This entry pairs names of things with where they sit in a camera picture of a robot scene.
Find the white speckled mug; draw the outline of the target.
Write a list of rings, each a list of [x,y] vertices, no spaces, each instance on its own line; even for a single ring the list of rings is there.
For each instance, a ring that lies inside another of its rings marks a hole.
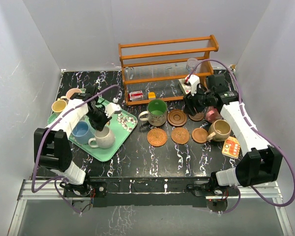
[[[108,149],[115,143],[115,135],[112,130],[105,126],[102,131],[96,130],[94,137],[89,139],[88,145],[91,148]]]

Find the maroon speckled mug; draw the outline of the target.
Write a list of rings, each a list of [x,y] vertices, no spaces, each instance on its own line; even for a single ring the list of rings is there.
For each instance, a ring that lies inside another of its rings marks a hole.
[[[223,119],[222,116],[219,114],[218,110],[214,108],[213,106],[210,106],[207,108],[206,114],[205,114],[205,120],[209,123],[213,123],[216,120]]]

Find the green floral mug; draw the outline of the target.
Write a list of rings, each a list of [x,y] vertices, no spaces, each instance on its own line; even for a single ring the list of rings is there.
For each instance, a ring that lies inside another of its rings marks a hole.
[[[147,110],[138,116],[140,121],[147,121],[150,125],[159,127],[167,120],[167,103],[161,99],[155,99],[148,103]]]

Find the beige brown mug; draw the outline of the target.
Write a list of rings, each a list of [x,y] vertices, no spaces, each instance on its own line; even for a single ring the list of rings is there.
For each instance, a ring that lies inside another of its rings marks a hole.
[[[212,123],[208,130],[207,141],[222,142],[225,141],[231,133],[230,125],[222,119]]]

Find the pink mug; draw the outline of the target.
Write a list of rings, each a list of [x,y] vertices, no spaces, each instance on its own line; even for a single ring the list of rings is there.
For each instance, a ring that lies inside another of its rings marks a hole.
[[[73,94],[75,93],[81,93],[82,91],[79,88],[71,88],[70,90],[68,90],[66,92],[65,96],[61,96],[59,98],[59,100],[64,100],[66,103],[68,103],[68,101],[71,99],[71,97],[73,96]]]

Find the yellow mug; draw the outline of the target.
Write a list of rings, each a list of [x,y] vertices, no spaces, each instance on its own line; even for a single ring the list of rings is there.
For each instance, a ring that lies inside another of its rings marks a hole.
[[[64,111],[64,109],[67,106],[67,102],[63,99],[58,99],[57,101],[55,101],[52,104],[52,112],[56,115],[59,116],[62,111]]]

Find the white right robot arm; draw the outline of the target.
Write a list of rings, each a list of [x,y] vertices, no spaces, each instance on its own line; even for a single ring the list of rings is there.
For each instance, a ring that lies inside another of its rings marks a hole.
[[[276,181],[283,155],[256,133],[255,126],[244,109],[244,103],[239,100],[239,93],[221,86],[204,90],[196,75],[187,76],[183,82],[191,87],[183,97],[184,112],[194,116],[206,107],[216,108],[230,125],[243,155],[235,168],[211,173],[208,184],[210,191],[221,195],[227,186],[247,187]]]

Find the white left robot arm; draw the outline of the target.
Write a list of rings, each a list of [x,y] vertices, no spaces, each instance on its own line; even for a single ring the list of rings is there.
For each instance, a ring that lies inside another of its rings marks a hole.
[[[38,191],[35,189],[38,167],[45,167],[57,174],[56,177],[47,180],[47,183],[61,179],[74,184],[75,191],[81,196],[87,196],[91,192],[92,184],[85,180],[86,172],[72,160],[69,137],[82,117],[87,116],[91,126],[95,130],[101,131],[111,120],[113,114],[121,111],[117,104],[117,97],[108,105],[103,105],[101,108],[96,107],[98,97],[112,88],[117,88],[117,91],[120,91],[118,85],[112,85],[102,91],[91,87],[85,93],[73,94],[65,109],[52,123],[45,128],[35,130],[33,192]]]

